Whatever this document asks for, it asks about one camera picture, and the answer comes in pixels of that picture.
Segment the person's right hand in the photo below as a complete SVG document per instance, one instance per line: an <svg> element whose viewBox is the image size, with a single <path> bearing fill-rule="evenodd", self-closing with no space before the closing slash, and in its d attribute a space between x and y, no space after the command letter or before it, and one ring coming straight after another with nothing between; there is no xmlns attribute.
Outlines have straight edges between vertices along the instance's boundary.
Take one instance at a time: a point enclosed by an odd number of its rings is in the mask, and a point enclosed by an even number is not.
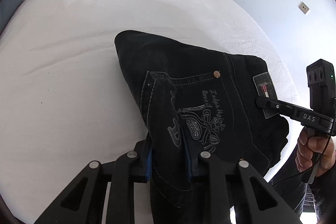
<svg viewBox="0 0 336 224"><path fill-rule="evenodd" d="M313 154L322 154L327 138L321 136L308 137L307 129L304 127L299 135L297 144L297 156L295 157L295 163L297 169L303 172L313 165ZM335 145L332 139L330 139L326 150L321 157L320 166L317 169L316 177L322 176L335 164Z"/></svg>

